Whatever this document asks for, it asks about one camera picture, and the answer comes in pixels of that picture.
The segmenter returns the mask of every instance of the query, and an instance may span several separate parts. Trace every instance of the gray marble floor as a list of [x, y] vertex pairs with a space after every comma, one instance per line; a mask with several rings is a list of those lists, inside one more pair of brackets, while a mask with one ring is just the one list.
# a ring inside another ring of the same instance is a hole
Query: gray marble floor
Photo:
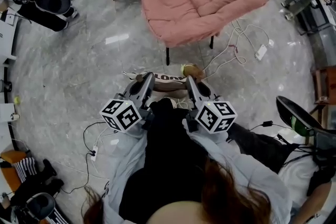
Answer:
[[[267, 120], [282, 123], [275, 106], [277, 95], [312, 108], [311, 47], [307, 37], [301, 37], [295, 25], [285, 20], [280, 2], [270, 0], [239, 19], [243, 28], [248, 24], [262, 27], [275, 42], [264, 59], [257, 61], [251, 45], [241, 36], [238, 54], [246, 57], [247, 63], [243, 66], [234, 60], [209, 78], [217, 92], [235, 107], [237, 122], [246, 127]], [[14, 123], [15, 136], [24, 140], [38, 159], [52, 162], [65, 182], [65, 190], [86, 182], [87, 150], [82, 133], [100, 120], [99, 110], [106, 101], [128, 84], [123, 71], [178, 75], [183, 63], [204, 67], [226, 47], [233, 30], [231, 24], [226, 26], [215, 38], [213, 50], [208, 47], [209, 40], [171, 49], [171, 65], [167, 67], [164, 44], [150, 33], [140, 0], [75, 0], [73, 4], [80, 16], [59, 33], [22, 20], [16, 38], [17, 60], [10, 63], [12, 97], [21, 98], [16, 107], [20, 119]], [[249, 28], [246, 34], [256, 47], [266, 42], [260, 29]], [[106, 44], [106, 38], [115, 36], [115, 42]], [[234, 34], [230, 43], [235, 44], [236, 39]], [[208, 74], [233, 55], [230, 47], [209, 67]], [[103, 124], [95, 125], [88, 131], [88, 145], [93, 145], [104, 128]], [[259, 131], [271, 134], [277, 128]], [[114, 168], [110, 158], [114, 146], [109, 139], [115, 137], [105, 138], [97, 170], [89, 162], [89, 185], [98, 192]], [[80, 223], [85, 197], [80, 189], [71, 195], [60, 193], [57, 202], [74, 223]]]

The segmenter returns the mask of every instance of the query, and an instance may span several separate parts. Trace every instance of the wall outlet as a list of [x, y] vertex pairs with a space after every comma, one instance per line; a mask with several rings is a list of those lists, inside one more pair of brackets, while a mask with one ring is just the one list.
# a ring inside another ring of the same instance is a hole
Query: wall outlet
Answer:
[[96, 158], [97, 158], [97, 154], [98, 154], [98, 147], [97, 147], [97, 146], [94, 146], [92, 151], [95, 151], [95, 152], [96, 152], [94, 156], [91, 156], [91, 160], [92, 160], [93, 162], [95, 162], [95, 161], [96, 161]]
[[256, 52], [255, 56], [259, 61], [261, 61], [266, 52], [267, 52], [267, 48], [264, 44], [262, 44], [259, 50]]

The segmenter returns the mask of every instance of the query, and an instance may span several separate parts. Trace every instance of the gray jacket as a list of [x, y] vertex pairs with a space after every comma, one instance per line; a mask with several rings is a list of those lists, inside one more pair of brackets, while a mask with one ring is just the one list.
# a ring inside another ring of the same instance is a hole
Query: gray jacket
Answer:
[[[142, 168], [145, 158], [146, 135], [140, 128], [136, 131], [141, 134], [140, 139], [127, 135], [120, 140], [115, 155], [120, 155], [120, 161], [111, 176], [109, 186], [104, 197], [104, 224], [126, 224], [118, 212], [122, 194], [128, 178]], [[227, 133], [209, 135], [205, 130], [189, 133], [190, 137], [201, 144], [222, 166], [230, 166], [238, 190], [247, 194], [249, 186], [265, 193], [271, 203], [271, 223], [287, 224], [290, 220], [292, 201], [289, 190], [279, 176], [253, 157], [237, 152], [226, 143]]]

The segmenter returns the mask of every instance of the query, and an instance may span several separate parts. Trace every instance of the striped cloth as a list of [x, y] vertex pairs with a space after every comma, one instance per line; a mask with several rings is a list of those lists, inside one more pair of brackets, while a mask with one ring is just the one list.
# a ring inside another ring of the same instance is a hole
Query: striped cloth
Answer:
[[60, 209], [55, 207], [54, 212], [52, 212], [47, 218], [46, 220], [50, 223], [50, 224], [69, 224], [70, 221], [66, 220], [67, 218], [64, 216], [64, 214], [62, 215], [60, 213]]
[[34, 158], [24, 158], [18, 163], [12, 164], [12, 166], [15, 168], [21, 183], [24, 182], [28, 176], [37, 174]]
[[[21, 183], [26, 180], [27, 177], [36, 175], [38, 173], [37, 164], [34, 158], [24, 158], [18, 163], [12, 164], [15, 168]], [[50, 224], [70, 224], [70, 220], [62, 213], [60, 208], [56, 205], [55, 210], [46, 218]]]

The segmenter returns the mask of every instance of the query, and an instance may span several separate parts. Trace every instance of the black chair leg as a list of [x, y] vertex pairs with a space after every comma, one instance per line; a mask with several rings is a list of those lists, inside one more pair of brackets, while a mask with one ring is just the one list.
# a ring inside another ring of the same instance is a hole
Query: black chair leg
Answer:
[[214, 48], [214, 36], [211, 37], [211, 41], [210, 41], [210, 49]]
[[166, 64], [167, 64], [167, 66], [169, 66], [169, 64], [170, 64], [169, 48], [166, 48]]

